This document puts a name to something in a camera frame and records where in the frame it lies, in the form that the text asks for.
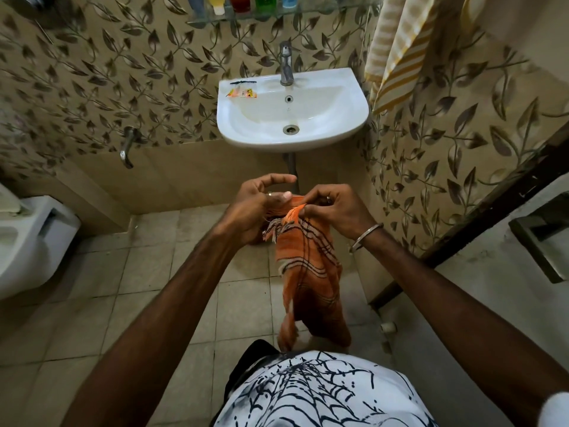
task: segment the metal bracelet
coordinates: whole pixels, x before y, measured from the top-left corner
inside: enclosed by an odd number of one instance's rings
[[[361,249],[361,247],[362,247],[361,246],[361,240],[363,240],[366,236],[368,236],[370,233],[372,233],[377,228],[383,228],[383,223],[378,223],[377,225],[373,225],[371,228],[366,230],[362,235],[360,235],[359,238],[356,240],[356,242],[354,244],[352,244],[352,246],[350,247],[349,252],[353,253],[354,251]]]

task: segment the white sink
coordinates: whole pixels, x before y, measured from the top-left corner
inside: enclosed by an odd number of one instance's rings
[[[256,81],[241,87],[251,87],[257,98],[227,97],[236,86],[231,83],[239,80]],[[238,147],[279,152],[322,147],[355,133],[368,113],[367,100],[349,68],[295,73],[293,85],[286,87],[281,75],[219,83],[217,126]],[[297,126],[298,132],[286,134],[287,126]]]

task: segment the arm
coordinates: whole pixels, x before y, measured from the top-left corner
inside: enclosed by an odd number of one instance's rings
[[[269,174],[241,186],[221,220],[95,366],[71,403],[63,427],[146,425],[230,260],[255,240],[267,210],[292,196],[269,196],[265,188],[295,179]]]
[[[375,220],[346,185],[317,186],[305,201],[329,196],[329,207],[307,205],[342,235],[357,239]],[[569,373],[522,332],[428,268],[383,229],[363,246],[387,269],[480,389],[518,426],[536,425],[551,395],[569,391]]]

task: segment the glass shelf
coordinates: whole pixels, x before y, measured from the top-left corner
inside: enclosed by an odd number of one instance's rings
[[[255,0],[251,0],[251,10],[246,13],[235,13],[230,5],[225,4],[225,14],[215,15],[213,8],[209,2],[205,2],[205,13],[201,16],[192,12],[186,23],[194,28],[203,28],[206,24],[216,23],[219,21],[234,21],[243,19],[257,19],[260,21],[267,20],[273,16],[292,15],[295,13],[319,12],[329,14],[334,10],[350,7],[377,6],[379,0],[298,0],[298,5],[292,9],[282,7],[281,0],[277,0],[276,8],[272,11],[257,11],[255,8]]]

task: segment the white t-shirt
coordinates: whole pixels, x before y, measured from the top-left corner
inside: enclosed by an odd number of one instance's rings
[[[216,426],[436,427],[405,375],[351,355],[310,351],[256,370]],[[546,402],[539,427],[569,425],[569,393]]]

